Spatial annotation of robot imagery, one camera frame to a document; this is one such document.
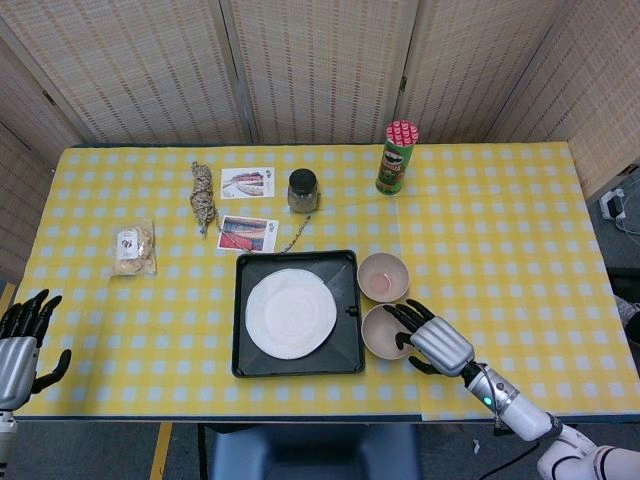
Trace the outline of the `black square plastic tray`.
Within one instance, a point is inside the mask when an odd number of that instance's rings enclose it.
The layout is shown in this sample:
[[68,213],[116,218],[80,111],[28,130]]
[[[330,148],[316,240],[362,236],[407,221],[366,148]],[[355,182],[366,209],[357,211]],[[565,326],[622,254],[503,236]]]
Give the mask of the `black square plastic tray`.
[[[300,359],[277,359],[263,352],[246,328],[249,295],[268,275],[286,268],[318,276],[328,287],[337,319],[328,338]],[[365,368],[361,338],[357,259],[351,250],[242,254],[236,261],[231,370],[237,378],[291,375],[357,374]]]

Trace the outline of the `beige plastic bowl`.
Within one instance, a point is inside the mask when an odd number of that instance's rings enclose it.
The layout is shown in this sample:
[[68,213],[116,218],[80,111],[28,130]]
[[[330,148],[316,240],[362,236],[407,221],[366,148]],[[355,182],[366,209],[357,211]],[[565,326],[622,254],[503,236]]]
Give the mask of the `beige plastic bowl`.
[[385,304],[376,305],[362,319],[361,334],[364,344],[378,358],[405,358],[412,352],[412,348],[407,345],[398,348],[395,337],[397,333],[408,333],[408,330],[384,307]]
[[357,281],[361,292],[378,303],[396,302],[409,291],[407,266],[390,253],[373,253],[358,266]]

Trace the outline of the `postcard with red blue picture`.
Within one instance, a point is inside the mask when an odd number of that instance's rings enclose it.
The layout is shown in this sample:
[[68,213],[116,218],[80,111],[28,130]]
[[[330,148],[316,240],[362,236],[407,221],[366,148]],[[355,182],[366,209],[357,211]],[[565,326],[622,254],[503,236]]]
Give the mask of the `postcard with red blue picture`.
[[273,253],[279,222],[271,219],[225,215],[217,248],[247,253]]

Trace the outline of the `white postcard with boat picture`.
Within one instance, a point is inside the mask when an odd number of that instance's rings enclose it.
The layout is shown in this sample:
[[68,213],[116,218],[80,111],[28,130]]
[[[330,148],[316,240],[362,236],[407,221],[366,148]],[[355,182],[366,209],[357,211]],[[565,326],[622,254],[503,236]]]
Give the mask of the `white postcard with boat picture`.
[[221,171],[221,198],[271,198],[275,194],[273,167],[224,168]]

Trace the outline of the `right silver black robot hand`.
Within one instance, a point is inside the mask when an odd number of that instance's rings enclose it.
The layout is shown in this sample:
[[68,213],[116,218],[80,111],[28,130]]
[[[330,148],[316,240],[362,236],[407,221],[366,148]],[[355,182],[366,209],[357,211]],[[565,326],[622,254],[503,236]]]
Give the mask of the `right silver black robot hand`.
[[407,299],[405,303],[385,304],[383,309],[405,328],[395,334],[396,347],[413,348],[425,358],[425,361],[415,356],[409,358],[424,374],[457,377],[475,360],[472,344],[422,303]]

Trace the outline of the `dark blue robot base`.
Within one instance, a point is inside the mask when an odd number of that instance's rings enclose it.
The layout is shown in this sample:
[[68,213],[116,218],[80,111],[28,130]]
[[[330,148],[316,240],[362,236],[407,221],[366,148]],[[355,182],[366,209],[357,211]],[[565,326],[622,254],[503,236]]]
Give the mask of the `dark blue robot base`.
[[198,427],[200,480],[422,480],[412,424]]

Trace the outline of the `clear bag of snacks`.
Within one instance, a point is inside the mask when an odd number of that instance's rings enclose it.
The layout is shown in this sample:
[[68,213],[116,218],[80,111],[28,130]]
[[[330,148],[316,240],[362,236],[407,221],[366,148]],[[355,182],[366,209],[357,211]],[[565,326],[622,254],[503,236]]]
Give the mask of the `clear bag of snacks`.
[[112,276],[155,275],[154,224],[143,219],[117,228],[113,235]]

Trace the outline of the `white round plate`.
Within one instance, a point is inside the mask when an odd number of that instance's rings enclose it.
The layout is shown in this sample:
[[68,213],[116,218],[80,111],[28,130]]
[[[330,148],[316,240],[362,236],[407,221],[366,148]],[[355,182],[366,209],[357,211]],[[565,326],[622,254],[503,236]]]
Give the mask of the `white round plate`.
[[329,337],[337,305],[325,282],[303,269],[282,269],[249,293],[245,326],[253,343],[281,360],[309,355]]

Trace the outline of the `green Pringles can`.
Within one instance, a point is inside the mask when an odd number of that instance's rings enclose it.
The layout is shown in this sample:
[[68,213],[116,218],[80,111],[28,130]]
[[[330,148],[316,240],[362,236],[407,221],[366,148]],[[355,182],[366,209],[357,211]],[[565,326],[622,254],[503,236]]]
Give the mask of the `green Pringles can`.
[[408,120],[395,120],[388,125],[375,182],[379,192],[384,195],[395,195],[401,190],[418,137],[417,127]]

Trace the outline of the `glass jar with black lid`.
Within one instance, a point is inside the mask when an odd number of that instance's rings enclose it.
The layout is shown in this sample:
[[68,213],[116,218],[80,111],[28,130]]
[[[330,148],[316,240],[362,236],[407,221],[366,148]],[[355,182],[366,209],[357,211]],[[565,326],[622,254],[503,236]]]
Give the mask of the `glass jar with black lid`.
[[318,180],[313,171],[300,168],[289,176],[288,205],[295,213],[311,213],[318,204]]

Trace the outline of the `woven folding screen panel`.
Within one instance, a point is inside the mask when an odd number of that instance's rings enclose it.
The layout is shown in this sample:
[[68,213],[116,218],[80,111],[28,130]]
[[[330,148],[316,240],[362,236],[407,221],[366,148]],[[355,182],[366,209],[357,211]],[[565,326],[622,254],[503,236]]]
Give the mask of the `woven folding screen panel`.
[[0,39],[86,143],[251,140],[220,0],[0,0]]
[[79,142],[0,38],[0,279],[21,281],[59,157]]
[[640,0],[568,0],[488,133],[568,143],[586,199],[640,164]]
[[395,114],[422,143],[485,140],[562,0],[419,0]]
[[418,6],[419,0],[221,0],[256,142],[381,142]]

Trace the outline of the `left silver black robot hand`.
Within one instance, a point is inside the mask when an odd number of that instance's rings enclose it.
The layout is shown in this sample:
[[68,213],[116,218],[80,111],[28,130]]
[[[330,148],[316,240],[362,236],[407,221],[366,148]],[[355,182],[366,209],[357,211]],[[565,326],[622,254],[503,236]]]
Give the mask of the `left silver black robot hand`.
[[0,412],[15,412],[32,395],[59,382],[66,374],[72,351],[65,349],[58,364],[48,374],[37,376],[40,349],[50,319],[63,297],[45,300],[49,290],[41,290],[24,303],[15,303],[0,318]]

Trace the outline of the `yellow checked tablecloth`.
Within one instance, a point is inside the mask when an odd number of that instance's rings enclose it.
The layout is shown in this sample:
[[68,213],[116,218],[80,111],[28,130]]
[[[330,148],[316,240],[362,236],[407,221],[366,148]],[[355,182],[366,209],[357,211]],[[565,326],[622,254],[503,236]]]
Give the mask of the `yellow checked tablecloth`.
[[[58,164],[18,300],[63,297],[40,353],[71,366],[21,419],[482,418],[457,379],[366,359],[351,375],[239,379],[231,370],[237,253],[201,235],[191,165],[273,167],[267,199],[219,200],[225,215],[279,222],[277,247],[399,256],[409,294],[444,317],[541,408],[609,416],[640,409],[640,379],[569,148],[563,143],[420,145],[402,191],[374,185],[378,145],[69,149]],[[318,180],[295,213],[291,173]],[[112,276],[117,228],[154,224],[155,275]]]

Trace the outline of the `white power adapter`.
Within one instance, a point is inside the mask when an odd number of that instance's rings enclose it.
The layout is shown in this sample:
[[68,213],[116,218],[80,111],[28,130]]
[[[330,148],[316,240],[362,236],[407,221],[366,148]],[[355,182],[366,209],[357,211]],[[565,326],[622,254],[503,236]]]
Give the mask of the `white power adapter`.
[[623,203],[624,196],[624,190],[616,188],[600,197],[599,206],[604,220],[618,221],[626,217]]

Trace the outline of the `grey shoe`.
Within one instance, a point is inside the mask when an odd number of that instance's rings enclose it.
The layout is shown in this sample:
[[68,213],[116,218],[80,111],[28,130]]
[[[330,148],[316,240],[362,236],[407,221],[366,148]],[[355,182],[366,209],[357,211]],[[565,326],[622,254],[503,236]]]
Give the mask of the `grey shoe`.
[[640,345],[640,303],[615,295],[616,306],[627,338]]

